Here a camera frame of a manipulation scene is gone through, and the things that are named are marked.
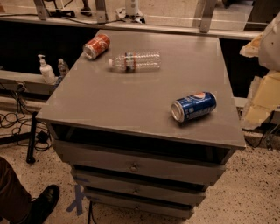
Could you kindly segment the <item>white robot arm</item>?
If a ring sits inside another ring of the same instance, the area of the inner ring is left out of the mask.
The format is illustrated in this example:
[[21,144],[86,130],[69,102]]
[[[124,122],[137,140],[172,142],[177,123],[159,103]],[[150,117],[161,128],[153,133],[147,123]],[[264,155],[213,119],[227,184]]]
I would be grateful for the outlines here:
[[257,57],[259,65],[269,70],[264,77],[253,79],[243,107],[241,126],[253,130],[280,105],[280,13],[240,50],[240,55]]

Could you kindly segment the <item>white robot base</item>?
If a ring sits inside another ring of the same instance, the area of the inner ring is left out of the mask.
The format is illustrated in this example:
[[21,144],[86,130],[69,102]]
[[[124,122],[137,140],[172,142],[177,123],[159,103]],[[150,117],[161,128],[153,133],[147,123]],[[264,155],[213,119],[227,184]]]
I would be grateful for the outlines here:
[[118,8],[116,18],[131,23],[144,24],[144,14],[139,9],[139,0],[125,0],[125,6]]

